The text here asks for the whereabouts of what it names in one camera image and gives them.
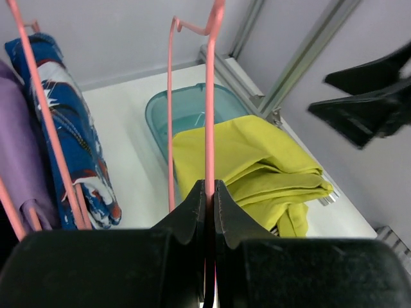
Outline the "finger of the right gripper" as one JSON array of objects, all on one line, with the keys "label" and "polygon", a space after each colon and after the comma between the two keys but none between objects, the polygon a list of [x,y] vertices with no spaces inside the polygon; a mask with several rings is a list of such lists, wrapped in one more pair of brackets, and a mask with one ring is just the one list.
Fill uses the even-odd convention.
[{"label": "finger of the right gripper", "polygon": [[312,103],[308,112],[358,149],[410,124],[410,87],[387,87],[361,95]]},{"label": "finger of the right gripper", "polygon": [[324,83],[350,95],[380,90],[401,79],[401,69],[409,60],[410,42],[377,60],[330,73]]}]

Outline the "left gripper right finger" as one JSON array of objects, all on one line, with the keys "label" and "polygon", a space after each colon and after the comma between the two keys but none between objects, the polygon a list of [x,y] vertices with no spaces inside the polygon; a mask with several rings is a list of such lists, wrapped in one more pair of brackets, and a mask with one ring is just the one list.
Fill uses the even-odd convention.
[{"label": "left gripper right finger", "polygon": [[280,238],[256,223],[216,181],[220,307],[409,307],[410,281],[376,239]]}]

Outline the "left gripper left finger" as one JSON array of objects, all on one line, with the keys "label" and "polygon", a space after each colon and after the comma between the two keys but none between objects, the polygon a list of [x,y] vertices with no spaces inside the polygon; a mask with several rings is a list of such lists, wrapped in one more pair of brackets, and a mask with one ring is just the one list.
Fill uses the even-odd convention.
[{"label": "left gripper left finger", "polygon": [[2,307],[198,307],[204,182],[149,229],[35,232],[1,271]]}]

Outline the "yellow-green trousers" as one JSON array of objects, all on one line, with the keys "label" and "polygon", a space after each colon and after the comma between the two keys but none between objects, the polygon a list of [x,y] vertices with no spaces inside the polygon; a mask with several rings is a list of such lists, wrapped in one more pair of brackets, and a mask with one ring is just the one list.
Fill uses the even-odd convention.
[{"label": "yellow-green trousers", "polygon": [[214,126],[214,176],[252,219],[281,237],[306,236],[306,202],[333,192],[320,164],[286,132],[254,115]]}]

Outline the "pink hanger of yellow trousers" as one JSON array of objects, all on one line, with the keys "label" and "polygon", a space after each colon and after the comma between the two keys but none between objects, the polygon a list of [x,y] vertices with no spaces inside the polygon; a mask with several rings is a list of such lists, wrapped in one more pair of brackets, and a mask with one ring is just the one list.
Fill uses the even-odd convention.
[{"label": "pink hanger of yellow trousers", "polygon": [[208,36],[205,74],[205,295],[204,307],[212,307],[215,295],[215,239],[214,239],[214,52],[222,25],[225,1],[215,1],[205,28],[180,20],[174,16],[168,41],[167,100],[168,100],[168,199],[169,210],[175,208],[172,146],[172,52],[174,31],[187,28],[196,34]]}]

